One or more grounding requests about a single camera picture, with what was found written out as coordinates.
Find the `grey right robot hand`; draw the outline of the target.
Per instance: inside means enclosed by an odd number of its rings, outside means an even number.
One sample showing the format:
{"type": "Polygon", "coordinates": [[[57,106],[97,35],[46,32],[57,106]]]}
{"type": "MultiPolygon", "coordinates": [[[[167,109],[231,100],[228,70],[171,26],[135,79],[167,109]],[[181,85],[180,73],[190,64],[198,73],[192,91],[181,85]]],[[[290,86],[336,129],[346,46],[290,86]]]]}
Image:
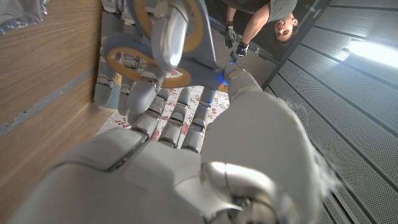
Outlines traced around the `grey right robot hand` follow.
{"type": "Polygon", "coordinates": [[[316,151],[297,115],[242,68],[200,152],[114,128],[53,166],[11,223],[315,223],[316,151]]]}

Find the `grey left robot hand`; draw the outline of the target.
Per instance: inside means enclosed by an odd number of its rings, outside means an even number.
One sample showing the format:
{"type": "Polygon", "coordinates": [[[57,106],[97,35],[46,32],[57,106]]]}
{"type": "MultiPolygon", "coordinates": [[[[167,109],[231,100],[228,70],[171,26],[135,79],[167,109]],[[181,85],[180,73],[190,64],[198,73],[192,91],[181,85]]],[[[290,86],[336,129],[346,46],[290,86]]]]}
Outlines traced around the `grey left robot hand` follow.
{"type": "Polygon", "coordinates": [[[94,102],[122,115],[141,114],[181,61],[190,9],[185,1],[157,1],[149,18],[145,1],[102,5],[94,102]]]}

